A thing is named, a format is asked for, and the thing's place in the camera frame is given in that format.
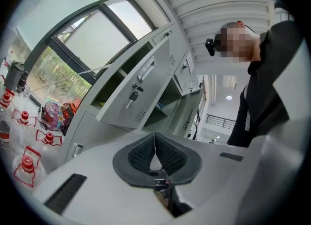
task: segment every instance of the black railing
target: black railing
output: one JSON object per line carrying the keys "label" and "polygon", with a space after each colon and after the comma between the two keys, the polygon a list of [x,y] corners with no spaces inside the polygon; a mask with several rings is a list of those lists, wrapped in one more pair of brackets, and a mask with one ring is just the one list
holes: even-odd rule
{"label": "black railing", "polygon": [[210,114],[207,115],[206,123],[209,123],[209,124],[212,124],[215,126],[221,126],[223,128],[228,128],[231,130],[233,129],[233,127],[235,125],[235,121],[233,121],[233,120],[213,116]]}

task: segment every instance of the black jacket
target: black jacket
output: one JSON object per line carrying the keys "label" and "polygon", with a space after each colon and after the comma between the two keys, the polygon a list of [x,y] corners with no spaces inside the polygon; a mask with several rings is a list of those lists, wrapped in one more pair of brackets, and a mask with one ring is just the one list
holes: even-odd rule
{"label": "black jacket", "polygon": [[[251,140],[267,134],[275,125],[289,119],[286,109],[273,87],[298,50],[303,37],[293,21],[283,21],[260,34],[260,59],[248,68],[251,75],[246,100],[240,96],[240,108],[229,145],[248,147]],[[247,111],[250,129],[245,131]]]}

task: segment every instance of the corrugated ceiling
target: corrugated ceiling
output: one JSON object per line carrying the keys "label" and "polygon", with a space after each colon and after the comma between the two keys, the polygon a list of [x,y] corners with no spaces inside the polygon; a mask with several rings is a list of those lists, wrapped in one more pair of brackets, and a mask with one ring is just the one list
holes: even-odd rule
{"label": "corrugated ceiling", "polygon": [[205,40],[227,22],[242,20],[257,34],[270,24],[268,0],[167,0],[183,25],[197,62],[214,61]]}

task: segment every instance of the window frame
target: window frame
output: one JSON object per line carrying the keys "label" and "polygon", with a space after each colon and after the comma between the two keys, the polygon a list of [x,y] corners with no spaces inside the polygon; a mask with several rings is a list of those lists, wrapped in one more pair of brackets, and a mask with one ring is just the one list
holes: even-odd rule
{"label": "window frame", "polygon": [[[120,50],[115,56],[113,56],[107,63],[113,63],[122,53],[129,49],[132,45],[137,42],[136,37],[131,32],[131,30],[123,23],[123,21],[108,7],[109,5],[128,1],[136,11],[141,15],[141,17],[146,21],[148,26],[152,31],[156,29],[155,25],[151,22],[146,13],[141,9],[141,7],[134,0],[98,0],[89,5],[86,5],[79,10],[68,15],[57,23],[52,29],[50,29],[45,36],[37,43],[34,49],[31,51],[27,57],[24,66],[25,70],[30,72],[34,67],[36,61],[44,52],[44,50],[49,46],[55,53],[76,73],[81,73],[87,70],[91,70],[78,56],[76,56],[59,38],[58,36],[64,32],[70,25],[74,24],[81,18],[87,16],[88,14],[98,10],[103,15],[106,16],[108,20],[124,35],[124,37],[129,41],[129,43]],[[97,79],[105,72],[107,68],[101,69],[98,73],[88,72],[82,74],[81,77],[84,78],[88,83],[94,85]],[[40,101],[31,95],[32,101],[34,101],[38,106],[40,106]]]}

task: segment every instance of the person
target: person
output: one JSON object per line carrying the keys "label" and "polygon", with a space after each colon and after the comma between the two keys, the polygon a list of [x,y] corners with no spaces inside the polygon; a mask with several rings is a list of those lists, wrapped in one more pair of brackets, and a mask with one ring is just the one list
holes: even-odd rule
{"label": "person", "polygon": [[275,125],[289,119],[286,109],[273,87],[298,50],[303,37],[295,23],[287,20],[273,25],[260,35],[242,21],[221,27],[212,43],[220,57],[238,58],[250,62],[250,80],[240,95],[240,107],[229,145],[248,147],[251,140],[266,135]]}

